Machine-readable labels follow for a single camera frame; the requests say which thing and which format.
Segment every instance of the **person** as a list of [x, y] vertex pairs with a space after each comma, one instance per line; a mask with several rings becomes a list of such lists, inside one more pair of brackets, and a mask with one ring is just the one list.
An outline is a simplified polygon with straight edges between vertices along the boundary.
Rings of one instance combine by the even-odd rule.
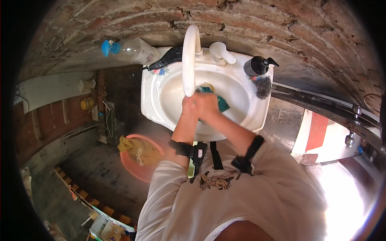
[[208, 148], [200, 173], [188, 179], [188, 157], [168, 147], [139, 216], [137, 241], [325, 237], [325, 207], [293, 157], [264, 141], [251, 159], [252, 173], [241, 173], [231, 161], [245, 156], [256, 134], [221, 114], [214, 94], [195, 93], [182, 106], [171, 139], [192, 145], [200, 119], [227, 138], [217, 142], [223, 170], [213, 169]]

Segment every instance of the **sponge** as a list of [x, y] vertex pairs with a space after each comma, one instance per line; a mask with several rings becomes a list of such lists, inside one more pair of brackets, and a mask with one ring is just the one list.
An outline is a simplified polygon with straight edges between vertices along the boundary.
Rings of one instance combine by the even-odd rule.
[[[199, 91], [202, 93], [214, 93], [215, 89], [213, 85], [208, 83], [203, 83], [196, 87], [196, 91]], [[221, 113], [230, 108], [227, 101], [219, 95], [217, 95], [217, 103], [218, 103], [218, 109]]]

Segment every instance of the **wrist strap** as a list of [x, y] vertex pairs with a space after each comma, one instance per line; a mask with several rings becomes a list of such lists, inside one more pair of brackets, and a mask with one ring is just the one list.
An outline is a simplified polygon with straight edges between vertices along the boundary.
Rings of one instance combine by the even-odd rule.
[[256, 154], [257, 150], [261, 147], [263, 142], [264, 142], [264, 138], [262, 136], [259, 136], [259, 135], [256, 136], [253, 139], [252, 144], [248, 148], [245, 156], [235, 157], [231, 162], [231, 164], [237, 169], [239, 169], [241, 172], [248, 173], [249, 175], [253, 175], [250, 159], [253, 158], [253, 156]]
[[168, 144], [171, 148], [176, 150], [177, 155], [186, 156], [189, 158], [193, 157], [194, 148], [192, 145], [184, 142], [176, 142], [172, 139], [170, 139]]

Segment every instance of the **white ceramic sink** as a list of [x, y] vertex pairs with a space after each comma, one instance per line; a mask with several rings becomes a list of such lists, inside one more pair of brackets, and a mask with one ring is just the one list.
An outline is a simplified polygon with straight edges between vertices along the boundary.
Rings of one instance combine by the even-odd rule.
[[[158, 48], [161, 55], [170, 49]], [[230, 108], [223, 114], [235, 123], [258, 131], [264, 126], [270, 96], [264, 100], [256, 97], [256, 86], [243, 70], [244, 63], [251, 59], [239, 53], [231, 53], [236, 58], [235, 64], [216, 66], [195, 64], [196, 85], [211, 84], [215, 93], [221, 95]], [[142, 74], [141, 109], [148, 119], [174, 131], [182, 112], [184, 91], [182, 86], [181, 62], [170, 64], [162, 69], [147, 71]], [[225, 137], [204, 122], [196, 128], [196, 141], [218, 141]]]

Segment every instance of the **white faucet spout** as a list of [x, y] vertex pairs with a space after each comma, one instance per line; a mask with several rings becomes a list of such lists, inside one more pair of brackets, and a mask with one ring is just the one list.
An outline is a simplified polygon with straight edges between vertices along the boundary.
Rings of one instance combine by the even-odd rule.
[[200, 32], [196, 25], [190, 25], [186, 30], [182, 48], [182, 86], [187, 97], [191, 97], [196, 90], [196, 56], [202, 56]]

